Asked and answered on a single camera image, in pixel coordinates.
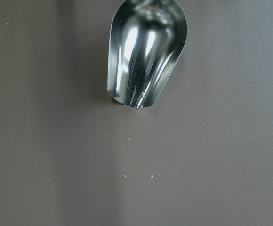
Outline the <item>metal scoop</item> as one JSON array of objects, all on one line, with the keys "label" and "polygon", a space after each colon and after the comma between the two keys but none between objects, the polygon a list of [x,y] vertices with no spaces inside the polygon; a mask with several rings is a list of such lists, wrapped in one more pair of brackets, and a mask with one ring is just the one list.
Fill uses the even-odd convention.
[{"label": "metal scoop", "polygon": [[187,22],[175,0],[126,0],[111,24],[107,91],[134,108],[153,106],[185,46]]}]

